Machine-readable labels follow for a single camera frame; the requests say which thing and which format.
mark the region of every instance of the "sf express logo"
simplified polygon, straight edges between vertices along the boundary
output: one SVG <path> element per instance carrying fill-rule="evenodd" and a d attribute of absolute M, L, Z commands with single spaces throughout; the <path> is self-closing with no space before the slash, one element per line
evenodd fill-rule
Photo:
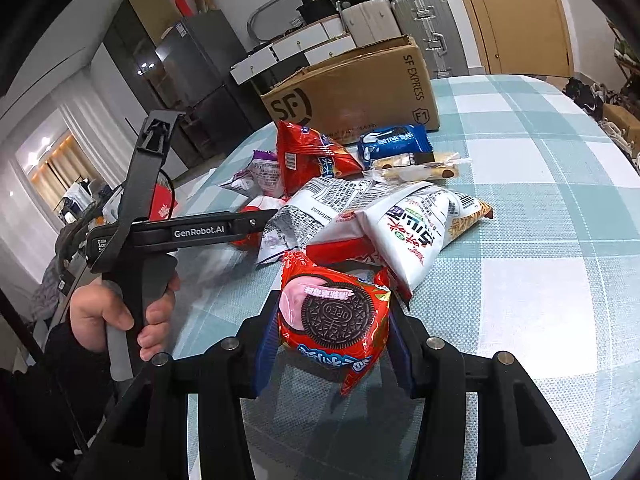
<path fill-rule="evenodd" d="M 294 88 L 289 94 L 271 101 L 269 106 L 279 120 L 289 121 L 300 126 L 305 126 L 313 114 L 311 101 L 302 88 Z"/>

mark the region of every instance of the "hand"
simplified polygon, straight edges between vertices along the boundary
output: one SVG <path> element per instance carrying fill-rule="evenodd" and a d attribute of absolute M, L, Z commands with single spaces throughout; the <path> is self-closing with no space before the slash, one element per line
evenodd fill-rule
<path fill-rule="evenodd" d="M 180 278 L 174 273 L 164 296 L 149 305 L 145 326 L 138 335 L 140 358 L 149 361 L 164 349 L 169 334 L 169 319 L 175 306 L 175 291 L 180 289 Z M 76 340 L 91 352 L 107 349 L 104 323 L 121 330 L 133 327 L 133 317 L 120 297 L 96 278 L 89 285 L 81 286 L 71 296 L 69 306 L 71 330 Z"/>

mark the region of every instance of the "drawer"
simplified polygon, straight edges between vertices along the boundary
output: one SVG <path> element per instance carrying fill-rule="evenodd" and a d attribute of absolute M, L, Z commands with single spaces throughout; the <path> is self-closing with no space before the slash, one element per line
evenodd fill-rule
<path fill-rule="evenodd" d="M 353 50 L 354 48 L 356 48 L 356 44 L 353 42 L 351 35 L 348 34 L 343 38 L 327 41 L 325 44 L 305 52 L 305 56 L 309 65 L 314 65 L 330 57 L 338 56 L 338 54 L 342 54 L 348 50 Z"/>
<path fill-rule="evenodd" d="M 266 46 L 255 54 L 251 54 L 247 59 L 231 67 L 231 75 L 236 83 L 242 84 L 251 79 L 254 75 L 267 70 L 278 62 L 270 46 Z"/>
<path fill-rule="evenodd" d="M 328 39 L 329 37 L 322 23 L 316 23 L 277 41 L 273 44 L 273 51 L 276 53 L 276 56 L 278 56 L 278 59 L 282 61 L 294 54 L 304 52 L 317 44 L 324 43 Z"/>
<path fill-rule="evenodd" d="M 322 26 L 329 39 L 337 38 L 347 32 L 344 28 L 342 18 L 337 15 L 334 18 L 322 20 Z"/>

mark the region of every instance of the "wooden door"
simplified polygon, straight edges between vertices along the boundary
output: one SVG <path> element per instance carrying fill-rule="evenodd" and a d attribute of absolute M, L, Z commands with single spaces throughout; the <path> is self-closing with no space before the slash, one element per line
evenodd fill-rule
<path fill-rule="evenodd" d="M 560 0 L 464 0 L 492 74 L 573 75 Z"/>

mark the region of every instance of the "blue snack package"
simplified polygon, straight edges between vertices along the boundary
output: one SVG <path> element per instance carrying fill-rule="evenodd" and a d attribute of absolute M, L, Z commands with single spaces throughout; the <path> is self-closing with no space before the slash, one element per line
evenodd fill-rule
<path fill-rule="evenodd" d="M 422 124 L 379 128 L 360 136 L 358 141 L 358 154 L 366 170 L 370 168 L 372 160 L 418 152 L 433 153 Z"/>

